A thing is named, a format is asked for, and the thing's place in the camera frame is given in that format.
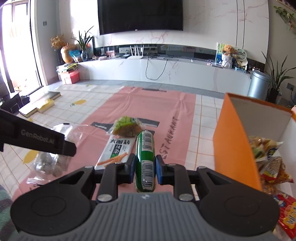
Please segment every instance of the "dried flower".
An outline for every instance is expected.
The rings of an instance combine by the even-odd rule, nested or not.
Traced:
[[[55,48],[55,49],[60,49],[66,45],[64,35],[57,35],[54,38],[51,38],[50,42],[52,44],[52,48]]]

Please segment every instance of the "wall socket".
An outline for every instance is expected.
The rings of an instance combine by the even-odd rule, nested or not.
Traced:
[[[289,90],[294,90],[294,85],[288,83],[288,84],[287,84],[287,88],[288,88]]]

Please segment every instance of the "cardboard box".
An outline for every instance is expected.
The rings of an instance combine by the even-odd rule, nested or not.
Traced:
[[[279,148],[286,171],[296,180],[296,115],[269,102],[227,93],[213,137],[215,170],[261,190],[259,173],[248,136],[284,142]],[[279,189],[296,197],[296,184]]]

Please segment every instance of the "trash can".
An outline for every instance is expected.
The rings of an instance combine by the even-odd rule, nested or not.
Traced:
[[[247,96],[265,100],[270,82],[271,78],[269,75],[255,70],[251,77],[251,84]]]

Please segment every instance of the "book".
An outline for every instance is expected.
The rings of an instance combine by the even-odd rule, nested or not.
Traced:
[[[48,99],[55,100],[56,98],[60,97],[60,92],[53,92],[48,91],[47,93],[43,94],[40,98],[38,98],[35,101],[32,101],[22,108],[19,109],[20,114],[22,114],[24,117],[29,118],[31,115],[33,115],[35,112],[37,112],[37,107],[42,106],[48,102]]]

